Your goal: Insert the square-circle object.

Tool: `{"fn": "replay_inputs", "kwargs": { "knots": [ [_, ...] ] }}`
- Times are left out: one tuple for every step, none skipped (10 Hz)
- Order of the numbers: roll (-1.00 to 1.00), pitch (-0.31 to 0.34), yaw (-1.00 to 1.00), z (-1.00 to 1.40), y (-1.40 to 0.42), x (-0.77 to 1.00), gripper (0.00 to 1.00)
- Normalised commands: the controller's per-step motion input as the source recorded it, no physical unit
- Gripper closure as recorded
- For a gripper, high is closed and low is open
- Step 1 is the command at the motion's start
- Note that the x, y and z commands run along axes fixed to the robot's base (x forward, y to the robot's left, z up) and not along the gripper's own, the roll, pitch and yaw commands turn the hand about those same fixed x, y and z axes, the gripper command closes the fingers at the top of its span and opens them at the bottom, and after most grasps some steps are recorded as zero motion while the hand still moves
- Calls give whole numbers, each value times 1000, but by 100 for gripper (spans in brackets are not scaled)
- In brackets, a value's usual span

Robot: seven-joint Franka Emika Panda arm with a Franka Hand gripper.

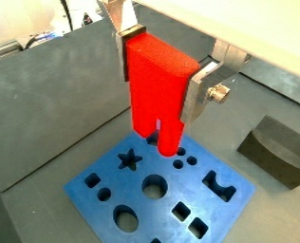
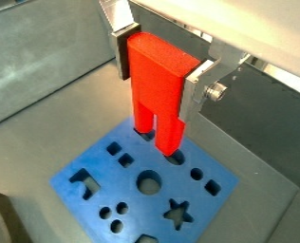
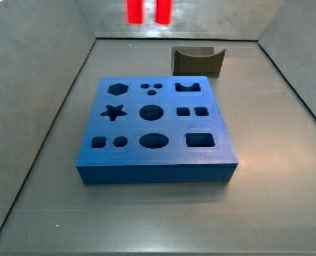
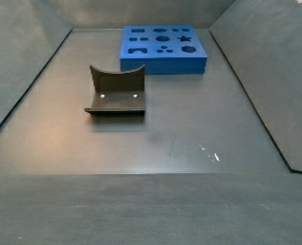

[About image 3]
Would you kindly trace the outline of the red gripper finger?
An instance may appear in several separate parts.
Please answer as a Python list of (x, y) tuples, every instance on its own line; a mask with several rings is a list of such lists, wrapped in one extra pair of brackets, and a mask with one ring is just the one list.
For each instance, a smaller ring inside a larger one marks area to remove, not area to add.
[(144, 23), (144, 0), (126, 0), (128, 22), (130, 24)]
[(169, 25), (172, 20), (173, 0), (157, 0), (156, 2), (156, 22)]

